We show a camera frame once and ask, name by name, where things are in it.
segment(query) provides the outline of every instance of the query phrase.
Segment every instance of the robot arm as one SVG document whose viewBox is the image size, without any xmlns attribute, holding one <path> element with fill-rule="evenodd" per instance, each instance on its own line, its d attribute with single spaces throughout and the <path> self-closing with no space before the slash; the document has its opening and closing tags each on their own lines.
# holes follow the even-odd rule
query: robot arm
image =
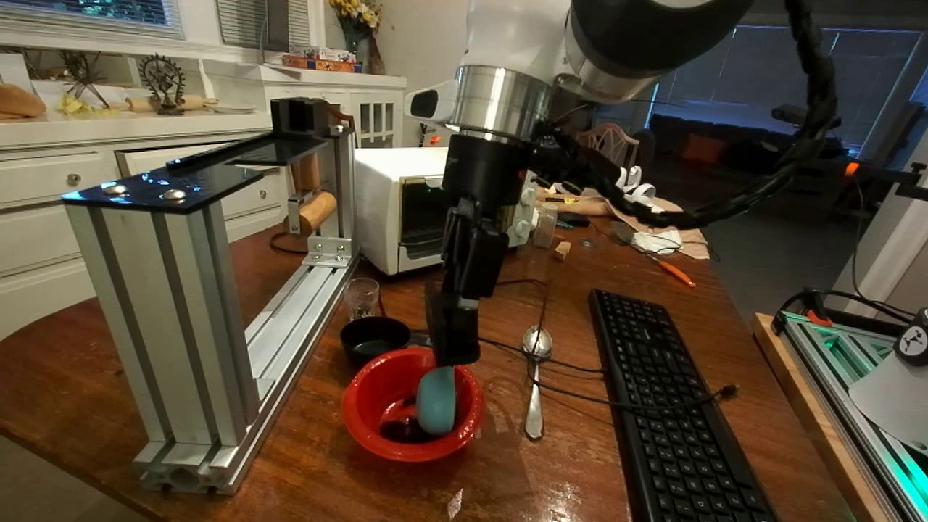
<svg viewBox="0 0 928 522">
<path fill-rule="evenodd" d="M 452 199 L 443 229 L 443 282 L 427 295 L 438 364 L 480 359 L 480 299 L 494 295 L 507 250 L 503 218 L 519 199 L 555 96 L 622 105 L 719 44 L 749 6 L 751 0 L 470 3 L 470 44 L 459 77 L 412 96 L 409 105 L 412 115 L 452 129 L 443 171 L 443 192 Z M 793 26 L 809 21 L 802 0 L 787 0 L 787 8 Z M 828 69 L 809 48 L 815 38 L 807 38 L 807 51 L 802 44 L 807 71 Z M 567 150 L 559 161 L 577 161 L 577 154 Z M 610 169 L 586 164 L 586 171 L 615 205 L 649 222 L 699 227 L 706 219 L 706 214 L 649 214 L 615 195 Z"/>
</svg>

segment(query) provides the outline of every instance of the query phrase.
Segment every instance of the microwave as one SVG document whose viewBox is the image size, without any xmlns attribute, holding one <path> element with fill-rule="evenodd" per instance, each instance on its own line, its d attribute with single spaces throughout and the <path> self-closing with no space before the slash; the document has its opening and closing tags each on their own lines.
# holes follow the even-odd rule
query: microwave
<svg viewBox="0 0 928 522">
<path fill-rule="evenodd" d="M 446 148 L 356 148 L 355 234 L 356 250 L 385 274 L 442 264 Z M 532 205 L 510 214 L 510 247 L 532 234 Z"/>
</svg>

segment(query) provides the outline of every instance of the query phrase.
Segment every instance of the electric wire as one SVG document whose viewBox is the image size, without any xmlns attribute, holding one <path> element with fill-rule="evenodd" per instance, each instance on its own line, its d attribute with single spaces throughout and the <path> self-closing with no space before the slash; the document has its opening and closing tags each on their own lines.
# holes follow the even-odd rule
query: electric wire
<svg viewBox="0 0 928 522">
<path fill-rule="evenodd" d="M 835 63 L 822 51 L 819 26 L 807 0 L 784 0 L 784 6 L 789 13 L 802 66 L 807 71 L 807 115 L 796 129 L 793 144 L 784 150 L 775 174 L 728 199 L 683 211 L 652 211 L 649 205 L 626 199 L 612 180 L 597 180 L 600 195 L 606 195 L 617 211 L 636 214 L 649 227 L 702 229 L 713 219 L 755 209 L 765 195 L 784 187 L 807 160 L 815 160 L 822 154 L 825 137 L 838 112 Z"/>
<path fill-rule="evenodd" d="M 548 392 L 558 392 L 558 395 L 567 395 L 567 398 L 574 398 L 574 401 L 586 401 L 586 402 L 603 402 L 603 405 L 612 405 L 612 409 L 629 409 L 642 418 L 662 418 L 662 415 L 677 415 L 678 409 L 696 409 L 696 405 L 706 405 L 706 402 L 723 402 L 723 401 L 732 401 L 738 398 L 738 386 L 723 386 L 706 398 L 696 398 L 696 401 L 683 401 L 683 402 L 665 402 L 665 405 L 645 405 L 645 402 L 622 402 L 622 401 L 610 401 L 610 398 L 596 398 L 596 395 L 580 395 L 580 392 L 571 392 L 571 388 L 562 388 L 562 386 L 552 386 L 552 382 L 542 382 L 542 380 L 535 380 L 528 376 L 532 382 L 548 388 Z"/>
<path fill-rule="evenodd" d="M 858 205 L 865 209 L 865 205 L 867 205 L 867 198 L 865 198 L 862 180 L 852 180 L 852 187 L 855 187 Z M 862 279 L 858 279 L 862 240 L 865 240 L 865 227 L 858 222 L 858 229 L 855 229 L 855 244 L 852 244 L 852 250 L 849 250 L 849 290 L 852 290 L 865 305 L 870 305 L 870 301 L 877 301 L 877 299 L 870 299 L 870 295 L 862 290 Z M 883 308 L 889 308 L 889 311 L 896 311 L 896 314 L 903 314 L 903 316 L 913 316 L 910 311 L 896 308 L 896 305 L 891 305 L 891 301 L 877 301 L 877 305 L 883 305 Z"/>
<path fill-rule="evenodd" d="M 813 299 L 813 301 L 822 301 L 822 299 L 828 299 L 828 295 L 841 295 L 841 299 L 849 299 L 849 301 L 862 301 L 862 305 L 867 305 L 867 308 L 874 308 L 874 311 L 878 311 L 878 314 L 884 314 L 884 316 L 893 316 L 896 322 L 910 322 L 913 318 L 913 314 L 900 314 L 900 311 L 893 311 L 893 308 L 884 308 L 883 301 L 870 301 L 870 299 L 865 299 L 865 295 L 855 295 L 855 293 L 847 293 L 847 290 L 822 290 L 822 293 L 815 293 L 815 290 L 802 290 L 802 293 L 796 293 L 796 295 L 789 295 L 781 308 L 778 308 L 778 316 L 784 314 L 784 311 L 789 311 L 796 301 L 802 301 L 802 299 Z"/>
<path fill-rule="evenodd" d="M 504 279 L 504 282 L 499 282 L 496 287 L 519 287 L 519 283 L 546 283 L 542 279 Z"/>
<path fill-rule="evenodd" d="M 281 237 L 290 237 L 287 232 L 275 232 L 275 234 L 271 234 L 271 250 L 272 253 L 285 253 L 285 256 L 309 256 L 309 250 L 290 250 L 290 247 L 281 247 Z"/>
<path fill-rule="evenodd" d="M 485 344 L 496 344 L 496 347 L 504 347 L 504 351 L 514 351 L 514 354 L 523 354 L 525 351 L 519 344 L 510 344 L 510 341 L 503 341 L 503 338 L 490 338 L 490 337 L 483 337 Z M 568 370 L 577 370 L 577 373 L 590 373 L 590 376 L 603 376 L 606 370 L 603 367 L 590 367 L 590 364 L 574 364 L 574 363 L 567 363 L 567 359 L 546 359 L 546 364 L 559 364 L 559 367 L 568 367 Z"/>
</svg>

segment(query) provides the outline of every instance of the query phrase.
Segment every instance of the cabinet drawer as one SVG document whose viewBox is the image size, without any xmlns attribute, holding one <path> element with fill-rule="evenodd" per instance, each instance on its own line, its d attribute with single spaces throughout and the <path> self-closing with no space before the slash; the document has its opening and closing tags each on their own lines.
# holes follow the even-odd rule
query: cabinet drawer
<svg viewBox="0 0 928 522">
<path fill-rule="evenodd" d="M 287 202 L 287 195 L 285 195 L 281 171 L 268 171 L 258 183 L 226 195 L 224 214 L 236 219 L 242 214 L 255 214 L 275 205 L 285 209 L 285 202 Z"/>
<path fill-rule="evenodd" d="M 152 148 L 152 150 L 116 150 L 116 161 L 122 177 L 135 177 L 139 171 L 162 169 L 177 157 L 195 157 L 216 148 L 226 148 L 233 141 L 207 141 L 207 144 L 172 144 L 172 148 Z"/>
<path fill-rule="evenodd" d="M 0 274 L 81 257 L 64 205 L 4 214 L 0 244 Z"/>
<path fill-rule="evenodd" d="M 64 192 L 113 180 L 103 150 L 56 150 L 43 157 L 0 157 L 0 209 L 59 199 Z"/>
</svg>

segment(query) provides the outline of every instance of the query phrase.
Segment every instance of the kitchen cabinet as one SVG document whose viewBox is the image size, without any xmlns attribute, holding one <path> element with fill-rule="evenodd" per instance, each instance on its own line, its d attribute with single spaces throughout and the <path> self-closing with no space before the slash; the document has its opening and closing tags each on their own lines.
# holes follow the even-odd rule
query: kitchen cabinet
<svg viewBox="0 0 928 522">
<path fill-rule="evenodd" d="M 106 148 L 0 154 L 0 338 L 94 295 L 59 198 L 113 177 Z"/>
<path fill-rule="evenodd" d="M 355 148 L 401 148 L 407 144 L 407 77 L 398 76 L 355 76 L 355 71 L 317 71 L 303 69 L 293 76 L 275 76 L 258 69 L 264 99 L 325 99 L 355 115 Z"/>
<path fill-rule="evenodd" d="M 166 148 L 122 148 L 116 150 L 122 177 L 152 171 L 177 157 L 207 154 L 233 141 L 198 141 Z M 285 222 L 287 214 L 287 169 L 264 169 L 264 177 L 220 199 L 230 240 L 248 237 L 268 227 Z"/>
</svg>

